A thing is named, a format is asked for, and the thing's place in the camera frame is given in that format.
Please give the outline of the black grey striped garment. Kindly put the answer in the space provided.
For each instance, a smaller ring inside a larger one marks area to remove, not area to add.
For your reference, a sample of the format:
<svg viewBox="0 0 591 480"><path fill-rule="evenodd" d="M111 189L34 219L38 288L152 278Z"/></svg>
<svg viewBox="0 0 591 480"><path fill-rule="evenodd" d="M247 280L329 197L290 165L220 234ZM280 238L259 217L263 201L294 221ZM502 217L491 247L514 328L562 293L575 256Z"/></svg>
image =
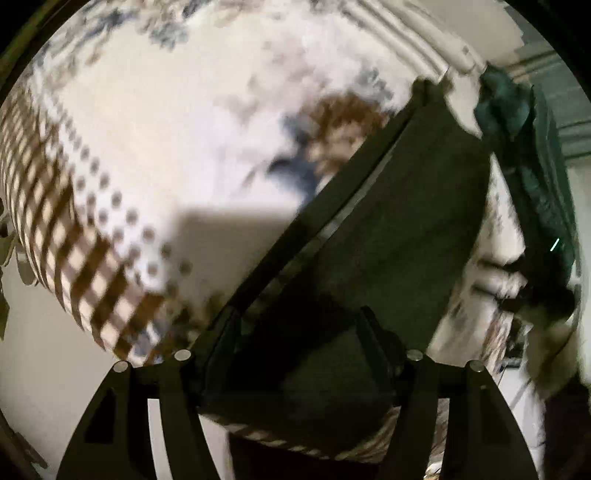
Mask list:
<svg viewBox="0 0 591 480"><path fill-rule="evenodd" d="M239 479L379 479L388 441L481 229L491 161L418 80L297 215L197 344L202 413Z"/></svg>

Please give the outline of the dark green garment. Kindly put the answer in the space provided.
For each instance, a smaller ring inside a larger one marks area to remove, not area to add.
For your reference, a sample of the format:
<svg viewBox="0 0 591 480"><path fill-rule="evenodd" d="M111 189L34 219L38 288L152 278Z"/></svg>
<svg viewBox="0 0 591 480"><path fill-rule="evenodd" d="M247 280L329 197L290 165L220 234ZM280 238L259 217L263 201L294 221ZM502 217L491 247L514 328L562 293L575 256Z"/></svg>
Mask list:
<svg viewBox="0 0 591 480"><path fill-rule="evenodd" d="M570 288L578 259L572 192L558 129L543 92L516 83L489 64L480 76L474 110L485 143L493 148L508 186L524 241L517 259L486 266L526 280L518 295L502 302L516 313L541 307L551 322L570 317L577 306Z"/></svg>

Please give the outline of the white floral bed sheet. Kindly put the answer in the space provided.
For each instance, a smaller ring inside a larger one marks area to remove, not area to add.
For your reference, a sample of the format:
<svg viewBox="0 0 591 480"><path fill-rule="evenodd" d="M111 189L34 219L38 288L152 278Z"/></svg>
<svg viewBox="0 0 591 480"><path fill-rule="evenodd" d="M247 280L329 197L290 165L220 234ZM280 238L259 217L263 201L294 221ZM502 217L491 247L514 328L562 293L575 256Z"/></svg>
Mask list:
<svg viewBox="0 0 591 480"><path fill-rule="evenodd" d="M487 149L481 229L435 334L436 363L482 362L493 380L515 313L502 302L526 280L486 266L517 259L524 241L493 148L474 110L484 64L460 38L406 1L91 1L46 42L22 80L62 107L112 189L172 259L150 292L211 320L186 349L198 364L229 299L304 207L410 102L416 81L442 89L459 125ZM440 479L449 421L438 403L428 464ZM388 441L352 459L392 477Z"/></svg>

